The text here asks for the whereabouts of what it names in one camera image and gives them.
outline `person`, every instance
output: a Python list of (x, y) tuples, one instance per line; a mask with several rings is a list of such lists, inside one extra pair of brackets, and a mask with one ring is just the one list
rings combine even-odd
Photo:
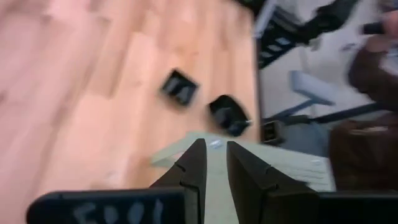
[(398, 11), (385, 14), (385, 35), (370, 37), (348, 72), (349, 84), (390, 113), (373, 121), (344, 121), (330, 133), (338, 190), (398, 190), (398, 76), (379, 68), (398, 40)]

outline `brown jacket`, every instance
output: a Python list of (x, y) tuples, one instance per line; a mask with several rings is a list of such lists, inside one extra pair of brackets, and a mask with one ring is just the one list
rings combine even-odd
[(330, 134), (338, 190), (398, 190), (398, 77), (379, 68), (385, 53), (361, 49), (349, 83), (392, 113), (374, 121), (344, 121)]

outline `hand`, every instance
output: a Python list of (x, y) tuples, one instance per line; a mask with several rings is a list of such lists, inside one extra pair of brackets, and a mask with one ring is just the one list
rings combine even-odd
[(398, 11), (388, 12), (383, 18), (385, 35), (374, 35), (366, 42), (366, 49), (370, 52), (387, 51), (393, 40), (398, 39)]

